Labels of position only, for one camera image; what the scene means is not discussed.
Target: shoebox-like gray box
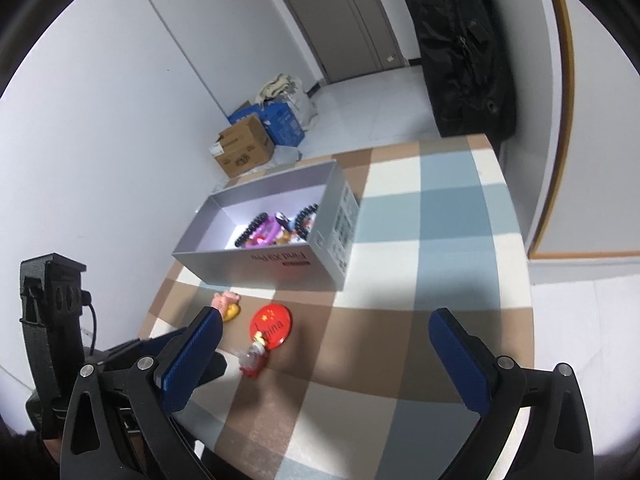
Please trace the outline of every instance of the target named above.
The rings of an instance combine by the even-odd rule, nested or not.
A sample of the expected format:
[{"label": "shoebox-like gray box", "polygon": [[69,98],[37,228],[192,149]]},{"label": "shoebox-like gray box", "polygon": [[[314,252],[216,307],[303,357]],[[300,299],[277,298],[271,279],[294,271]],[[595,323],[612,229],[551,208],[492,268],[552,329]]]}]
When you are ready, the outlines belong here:
[{"label": "shoebox-like gray box", "polygon": [[[318,204],[306,242],[236,248],[236,238],[258,214]],[[281,172],[210,195],[174,251],[203,282],[220,287],[342,290],[359,206],[334,160]]]}]

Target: person's hand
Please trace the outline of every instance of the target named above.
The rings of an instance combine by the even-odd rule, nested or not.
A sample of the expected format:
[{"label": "person's hand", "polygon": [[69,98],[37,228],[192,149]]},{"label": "person's hand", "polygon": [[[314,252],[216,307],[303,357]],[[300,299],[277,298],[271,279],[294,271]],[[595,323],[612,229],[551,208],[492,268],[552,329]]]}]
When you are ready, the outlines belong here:
[{"label": "person's hand", "polygon": [[62,449],[62,438],[55,438],[52,440],[43,440],[44,447],[47,448],[52,459],[60,464],[60,450]]}]

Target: blue box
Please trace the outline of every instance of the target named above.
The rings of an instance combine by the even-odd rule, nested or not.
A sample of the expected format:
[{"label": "blue box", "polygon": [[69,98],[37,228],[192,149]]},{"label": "blue box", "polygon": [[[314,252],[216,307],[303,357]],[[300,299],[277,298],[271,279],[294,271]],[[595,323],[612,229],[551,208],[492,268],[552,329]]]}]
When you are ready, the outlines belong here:
[{"label": "blue box", "polygon": [[258,105],[247,106],[229,115],[228,119],[231,124],[235,124],[251,114],[258,115],[274,144],[296,147],[305,138],[304,130],[286,103],[271,102],[264,108]]}]

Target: tablecloth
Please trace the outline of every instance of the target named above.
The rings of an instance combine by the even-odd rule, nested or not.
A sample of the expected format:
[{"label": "tablecloth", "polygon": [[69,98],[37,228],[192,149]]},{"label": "tablecloth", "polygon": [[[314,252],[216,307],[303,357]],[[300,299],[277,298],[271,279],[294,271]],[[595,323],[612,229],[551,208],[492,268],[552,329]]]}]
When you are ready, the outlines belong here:
[{"label": "tablecloth", "polygon": [[[227,371],[176,416],[255,479],[436,479],[477,415],[434,354],[430,313],[447,306],[495,354],[533,366],[527,260],[510,194],[484,136],[297,165],[329,158],[360,202],[344,290],[231,288],[242,312],[219,346]],[[217,290],[175,264],[140,336],[188,324]],[[235,354],[250,343],[248,320],[271,301],[291,311],[291,335],[257,380],[242,377]]]}]

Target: black bag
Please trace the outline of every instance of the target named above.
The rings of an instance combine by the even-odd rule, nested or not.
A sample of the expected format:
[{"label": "black bag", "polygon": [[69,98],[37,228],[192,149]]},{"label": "black bag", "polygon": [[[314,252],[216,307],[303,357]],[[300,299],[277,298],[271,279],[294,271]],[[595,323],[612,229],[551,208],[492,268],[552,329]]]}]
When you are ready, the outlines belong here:
[{"label": "black bag", "polygon": [[514,133],[516,98],[492,1],[406,2],[440,135],[486,134],[497,150]]}]

